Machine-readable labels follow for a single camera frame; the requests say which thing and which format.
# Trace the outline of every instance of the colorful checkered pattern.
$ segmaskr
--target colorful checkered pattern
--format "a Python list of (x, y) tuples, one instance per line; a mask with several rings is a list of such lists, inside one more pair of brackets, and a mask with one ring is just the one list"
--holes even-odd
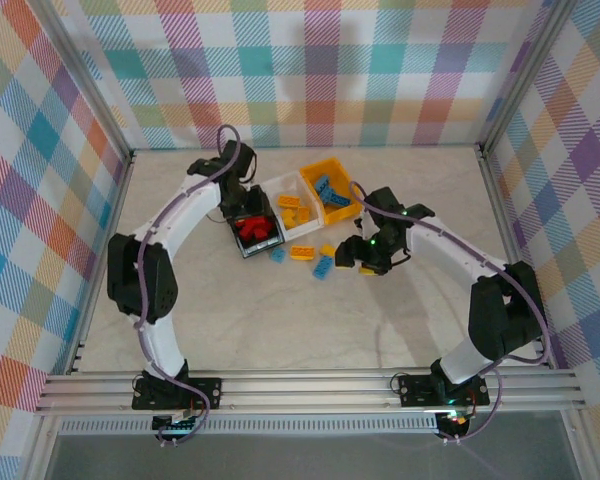
[(511, 90), (513, 89), (513, 86), (516, 83), (516, 80), (518, 79), (520, 69), (522, 68), (522, 65), (524, 65), (525, 60), (529, 57), (529, 54), (531, 53), (531, 47), (538, 39), (538, 36), (540, 35), (542, 28), (544, 27), (547, 21), (547, 18), (551, 11), (551, 7), (555, 3), (555, 1), (556, 0), (543, 0), (540, 10), (538, 11), (535, 19), (533, 20), (531, 28), (529, 28), (527, 32), (527, 36), (525, 37), (524, 42), (522, 42), (522, 46), (520, 47), (520, 50), (518, 51), (515, 60), (511, 64), (509, 71), (507, 72), (507, 76), (505, 77), (504, 83), (500, 87), (498, 97), (491, 106), (491, 110), (489, 111), (487, 120), (484, 122), (482, 131), (480, 132), (480, 143), (482, 143), (486, 139), (487, 135), (491, 131), (491, 128), (493, 127), (493, 122), (495, 121), (498, 113), (500, 112), (502, 104), (506, 100), (509, 93), (511, 93)]
[(122, 165), (27, 4), (0, 1), (0, 479), (66, 358)]
[(554, 352), (579, 374), (600, 441), (600, 0), (578, 3), (496, 155)]
[(213, 147), (221, 123), (256, 147), (474, 143), (542, 1), (54, 4), (128, 141), (155, 149)]

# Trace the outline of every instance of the white plastic bin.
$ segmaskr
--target white plastic bin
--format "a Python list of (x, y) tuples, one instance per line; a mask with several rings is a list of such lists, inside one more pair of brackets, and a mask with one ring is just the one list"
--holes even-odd
[[(273, 208), (276, 217), (278, 217), (278, 223), (280, 224), (280, 229), (282, 230), (286, 242), (318, 230), (324, 225), (322, 209), (315, 199), (315, 196), (311, 194), (311, 191), (302, 178), (302, 175), (300, 175), (300, 172), (290, 172), (280, 177), (272, 178), (271, 180), (262, 182), (260, 186), (269, 197), (271, 208)], [(281, 216), (282, 210), (284, 209), (278, 206), (279, 195), (293, 195), (300, 197), (302, 205), (309, 207), (309, 221), (287, 230)]]

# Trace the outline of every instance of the yellow plastic bin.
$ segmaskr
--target yellow plastic bin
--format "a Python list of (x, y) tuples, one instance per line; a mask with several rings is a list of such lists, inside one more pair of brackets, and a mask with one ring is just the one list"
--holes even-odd
[[(302, 167), (300, 169), (300, 175), (302, 175), (302, 178), (307, 182), (309, 190), (311, 190), (311, 193), (322, 209), (325, 225), (332, 225), (340, 220), (358, 215), (362, 211), (362, 205), (351, 197), (351, 192), (349, 191), (351, 178), (349, 178), (349, 174), (337, 158), (328, 158), (322, 162)], [(329, 185), (331, 188), (333, 188), (338, 195), (347, 197), (351, 200), (351, 205), (347, 207), (336, 207), (335, 205), (324, 205), (322, 201), (320, 201), (318, 192), (316, 192), (313, 186), (323, 175), (329, 176)]]

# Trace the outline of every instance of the yellow lego brick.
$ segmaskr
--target yellow lego brick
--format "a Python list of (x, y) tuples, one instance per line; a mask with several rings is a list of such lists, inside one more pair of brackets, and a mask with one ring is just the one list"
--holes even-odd
[(371, 270), (370, 268), (364, 268), (364, 267), (360, 267), (358, 269), (358, 273), (360, 275), (375, 275), (376, 272), (374, 272), (373, 270)]
[(328, 243), (325, 243), (322, 246), (322, 248), (320, 249), (320, 255), (324, 255), (325, 257), (335, 257), (336, 256), (336, 249), (333, 248)]
[(313, 247), (304, 247), (295, 245), (291, 247), (291, 258), (294, 260), (313, 260), (316, 256), (316, 249)]
[(298, 223), (302, 225), (309, 221), (309, 207), (298, 207)]
[(300, 197), (280, 195), (278, 197), (278, 206), (281, 208), (298, 208), (300, 206)]
[(284, 223), (284, 228), (287, 230), (291, 230), (298, 226), (298, 224), (290, 217), (282, 217), (282, 223)]

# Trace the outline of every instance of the lego brick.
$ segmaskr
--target lego brick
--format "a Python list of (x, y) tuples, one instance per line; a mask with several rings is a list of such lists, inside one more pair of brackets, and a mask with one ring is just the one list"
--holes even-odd
[(300, 206), (300, 197), (280, 195), (278, 197), (278, 206), (280, 208), (298, 208)]
[(324, 190), (322, 190), (322, 193), (320, 193), (320, 200), (322, 201), (323, 204), (327, 204), (329, 203), (329, 200), (331, 199), (331, 195), (334, 195), (336, 192), (333, 188), (331, 187), (325, 187)]
[(333, 258), (331, 257), (322, 257), (316, 265), (316, 268), (313, 270), (313, 276), (318, 280), (324, 280), (327, 278), (327, 275), (333, 268)]
[(321, 176), (318, 181), (313, 185), (318, 195), (322, 193), (322, 191), (329, 186), (329, 175)]
[(335, 257), (336, 249), (328, 243), (325, 243), (320, 249), (320, 255), (324, 255), (325, 257)]
[(284, 262), (286, 256), (287, 252), (280, 247), (274, 248), (271, 252), (271, 260), (273, 260), (276, 263)]
[(296, 228), (298, 226), (295, 220), (291, 217), (283, 217), (282, 223), (284, 223), (284, 228), (287, 230), (291, 230), (292, 228)]
[(257, 240), (264, 240), (273, 229), (273, 223), (266, 217), (250, 217), (236, 222), (238, 235), (243, 242), (250, 241), (254, 236)]
[(358, 269), (358, 273), (360, 275), (376, 275), (376, 272), (374, 272), (373, 270), (371, 270), (370, 268), (364, 268), (364, 267), (360, 267)]
[(309, 221), (309, 207), (298, 207), (298, 224), (302, 225)]
[(316, 256), (316, 249), (313, 247), (306, 247), (300, 245), (294, 245), (291, 247), (291, 258), (294, 260), (313, 260)]
[(351, 200), (349, 200), (347, 197), (343, 197), (342, 195), (338, 195), (337, 193), (333, 192), (331, 196), (329, 196), (329, 200), (327, 200), (327, 203), (335, 205), (336, 207), (348, 207), (349, 205), (351, 205)]

